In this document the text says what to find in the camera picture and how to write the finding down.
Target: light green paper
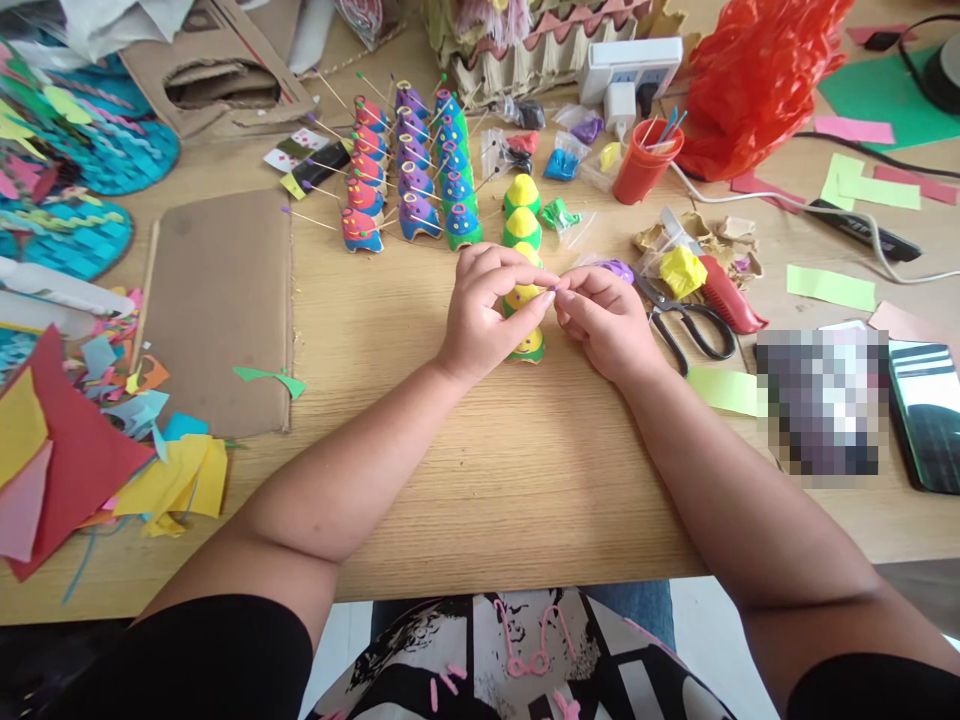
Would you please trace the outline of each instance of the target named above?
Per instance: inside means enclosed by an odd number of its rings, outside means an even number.
[[[853,198],[840,194],[840,178],[860,177],[864,167],[862,160],[834,153],[830,158],[830,167],[827,169],[827,179],[823,182],[820,198],[843,210],[853,210]]]
[[[710,407],[753,417],[765,415],[760,408],[756,375],[691,366],[687,382]]]
[[[927,48],[910,53],[910,58],[922,73],[936,51],[936,47]],[[874,150],[885,153],[960,137],[960,118],[948,115],[923,96],[896,53],[844,65],[821,80],[819,90],[841,117],[893,125],[896,144],[865,143]]]
[[[902,207],[907,210],[920,209],[920,186],[892,183],[855,175],[840,175],[840,194],[855,200]]]
[[[287,386],[287,390],[290,391],[290,398],[293,400],[296,400],[298,397],[303,395],[303,391],[307,389],[307,384],[302,380],[287,377],[286,375],[281,375],[280,373],[268,373],[264,372],[263,370],[256,370],[255,368],[238,367],[235,367],[233,371],[239,375],[244,382],[250,382],[251,380],[256,380],[257,378],[262,377],[275,377],[277,380]]]
[[[867,312],[877,309],[874,283],[829,270],[787,265],[787,292]]]

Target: black marker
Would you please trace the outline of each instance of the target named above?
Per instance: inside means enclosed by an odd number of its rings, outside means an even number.
[[[832,210],[841,209],[819,198],[810,204],[814,207],[825,207],[831,208]],[[866,245],[868,248],[873,248],[873,235],[870,233],[870,226],[860,218],[854,215],[828,215],[827,213],[818,213],[812,210],[806,210],[805,212],[820,222],[836,228],[844,235],[848,235],[857,242]],[[883,251],[884,257],[888,260],[910,262],[923,255],[923,250],[909,240],[904,240],[899,235],[894,235],[892,232],[888,232],[879,226],[878,229],[880,230],[880,249]]]

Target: orange plastic bag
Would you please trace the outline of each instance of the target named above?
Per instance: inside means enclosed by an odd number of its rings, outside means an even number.
[[[706,180],[752,170],[813,116],[843,65],[838,25],[854,0],[731,0],[691,55],[688,133],[677,163]]]

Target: smartphone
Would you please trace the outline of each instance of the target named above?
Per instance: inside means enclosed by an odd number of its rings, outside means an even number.
[[[918,490],[960,495],[960,377],[950,348],[890,341],[891,416]]]

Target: cardboard box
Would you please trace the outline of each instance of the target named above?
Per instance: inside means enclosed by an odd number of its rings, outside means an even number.
[[[173,43],[141,41],[120,56],[182,140],[283,131],[315,108],[286,58],[233,0],[198,0]]]

